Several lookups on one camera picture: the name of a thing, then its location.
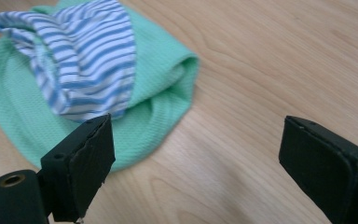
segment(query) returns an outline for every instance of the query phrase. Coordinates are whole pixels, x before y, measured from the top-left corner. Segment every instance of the striped fabric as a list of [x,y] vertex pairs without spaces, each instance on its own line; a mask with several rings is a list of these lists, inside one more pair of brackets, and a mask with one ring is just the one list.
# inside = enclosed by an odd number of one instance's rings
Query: striped fabric
[[123,116],[136,52],[129,15],[119,2],[92,1],[52,15],[3,12],[0,33],[30,58],[53,113],[74,121]]

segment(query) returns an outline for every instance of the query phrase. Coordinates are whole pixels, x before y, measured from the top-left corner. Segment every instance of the green fabric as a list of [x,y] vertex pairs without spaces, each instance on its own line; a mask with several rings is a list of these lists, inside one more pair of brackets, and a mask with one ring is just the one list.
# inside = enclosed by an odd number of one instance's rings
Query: green fabric
[[[36,7],[51,13],[86,1],[61,1]],[[130,108],[113,120],[117,161],[112,171],[144,159],[161,143],[191,105],[197,56],[152,21],[127,8],[137,48],[136,77]],[[32,164],[79,124],[50,112],[37,88],[29,59],[0,38],[0,126]]]

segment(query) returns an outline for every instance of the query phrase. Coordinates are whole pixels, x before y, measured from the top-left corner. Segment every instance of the folded green cloth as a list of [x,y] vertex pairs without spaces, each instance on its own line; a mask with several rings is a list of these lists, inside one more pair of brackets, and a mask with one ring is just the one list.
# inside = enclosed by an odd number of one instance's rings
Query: folded green cloth
[[[45,14],[88,1],[35,7]],[[123,117],[112,120],[117,161],[112,171],[150,154],[190,108],[198,58],[152,21],[126,7],[136,44],[135,81]],[[0,126],[32,164],[79,124],[54,115],[38,89],[28,57],[0,39]]]

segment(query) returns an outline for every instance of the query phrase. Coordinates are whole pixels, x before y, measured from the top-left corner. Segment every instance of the wooden surface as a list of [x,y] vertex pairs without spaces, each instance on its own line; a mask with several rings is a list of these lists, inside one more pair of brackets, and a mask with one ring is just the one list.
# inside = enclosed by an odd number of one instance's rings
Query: wooden surface
[[[328,223],[278,162],[283,119],[358,145],[358,1],[125,0],[196,51],[194,104],[108,176],[86,223]],[[0,11],[53,5],[0,0]],[[0,129],[0,175],[34,168]]]

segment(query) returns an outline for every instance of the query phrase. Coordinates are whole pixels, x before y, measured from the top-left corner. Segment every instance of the tabletop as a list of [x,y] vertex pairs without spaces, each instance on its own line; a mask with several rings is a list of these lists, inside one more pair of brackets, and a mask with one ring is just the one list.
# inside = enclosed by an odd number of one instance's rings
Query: tabletop
[[[0,0],[0,12],[54,5]],[[279,164],[284,118],[358,145],[358,1],[123,0],[200,56],[193,105],[85,223],[328,223]],[[37,170],[0,128],[0,175]]]

